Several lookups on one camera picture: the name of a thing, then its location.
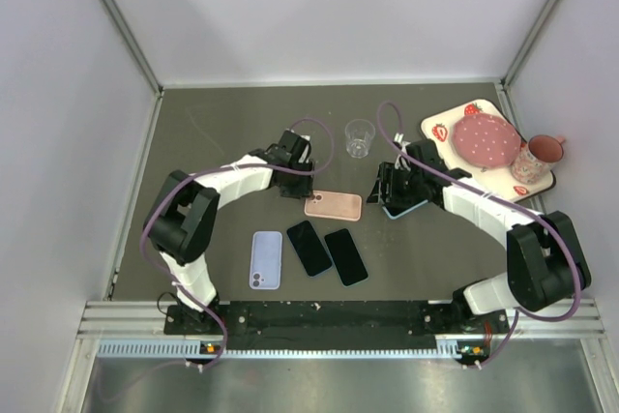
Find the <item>light blue phone case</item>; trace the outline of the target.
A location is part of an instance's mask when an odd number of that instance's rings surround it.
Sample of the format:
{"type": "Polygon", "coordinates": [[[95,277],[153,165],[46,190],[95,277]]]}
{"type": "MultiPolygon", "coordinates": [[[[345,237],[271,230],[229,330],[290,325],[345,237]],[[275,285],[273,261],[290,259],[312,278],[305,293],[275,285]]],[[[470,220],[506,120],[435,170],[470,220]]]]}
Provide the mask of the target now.
{"type": "Polygon", "coordinates": [[[427,204],[427,201],[424,200],[422,202],[419,202],[407,208],[383,206],[383,211],[385,212],[385,214],[390,220],[397,220],[412,213],[413,211],[417,210],[418,208],[426,204],[427,204]]]}

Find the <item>pink phone case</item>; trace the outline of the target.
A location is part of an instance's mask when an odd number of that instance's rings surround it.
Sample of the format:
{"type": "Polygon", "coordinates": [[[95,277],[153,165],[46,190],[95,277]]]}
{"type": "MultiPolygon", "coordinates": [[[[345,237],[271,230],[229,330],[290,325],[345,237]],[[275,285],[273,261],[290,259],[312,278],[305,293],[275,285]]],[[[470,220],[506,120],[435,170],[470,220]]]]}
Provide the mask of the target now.
{"type": "Polygon", "coordinates": [[[358,221],[362,216],[362,204],[358,194],[314,191],[305,202],[304,213],[312,218],[358,221]]]}

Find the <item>lavender phone case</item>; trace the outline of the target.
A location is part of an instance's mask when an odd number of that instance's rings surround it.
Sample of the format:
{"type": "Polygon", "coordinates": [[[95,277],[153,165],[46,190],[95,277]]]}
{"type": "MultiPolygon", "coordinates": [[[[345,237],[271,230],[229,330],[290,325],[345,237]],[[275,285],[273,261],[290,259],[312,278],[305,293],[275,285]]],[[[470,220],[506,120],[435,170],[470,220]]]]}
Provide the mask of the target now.
{"type": "Polygon", "coordinates": [[[254,290],[280,287],[282,235],[278,231],[257,231],[251,244],[249,286],[254,290]]]}

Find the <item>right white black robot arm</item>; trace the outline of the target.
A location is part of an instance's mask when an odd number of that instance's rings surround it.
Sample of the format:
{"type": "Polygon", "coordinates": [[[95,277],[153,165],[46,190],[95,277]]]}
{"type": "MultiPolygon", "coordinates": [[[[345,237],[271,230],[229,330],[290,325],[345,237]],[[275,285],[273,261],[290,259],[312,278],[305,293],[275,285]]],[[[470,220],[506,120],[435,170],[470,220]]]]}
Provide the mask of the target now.
{"type": "Polygon", "coordinates": [[[457,289],[451,317],[462,331],[476,330],[488,313],[516,309],[535,313],[591,284],[591,273],[571,218],[544,215],[485,192],[470,173],[450,169],[427,139],[393,140],[394,162],[383,162],[367,202],[392,219],[432,203],[469,221],[506,252],[506,272],[457,289]]]}

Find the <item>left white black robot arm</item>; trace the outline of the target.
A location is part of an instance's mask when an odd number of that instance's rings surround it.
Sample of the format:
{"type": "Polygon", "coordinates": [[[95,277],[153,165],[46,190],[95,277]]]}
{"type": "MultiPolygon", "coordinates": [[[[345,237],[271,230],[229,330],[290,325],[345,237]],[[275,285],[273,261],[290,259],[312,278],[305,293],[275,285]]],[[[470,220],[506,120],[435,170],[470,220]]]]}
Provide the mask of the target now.
{"type": "Polygon", "coordinates": [[[310,138],[286,130],[278,142],[236,162],[193,175],[176,170],[165,179],[144,222],[139,249],[146,253],[151,245],[159,254],[161,269],[170,276],[196,331],[213,330],[220,318],[205,258],[218,210],[272,187],[284,197],[309,196],[315,173],[310,154],[310,138]]]}

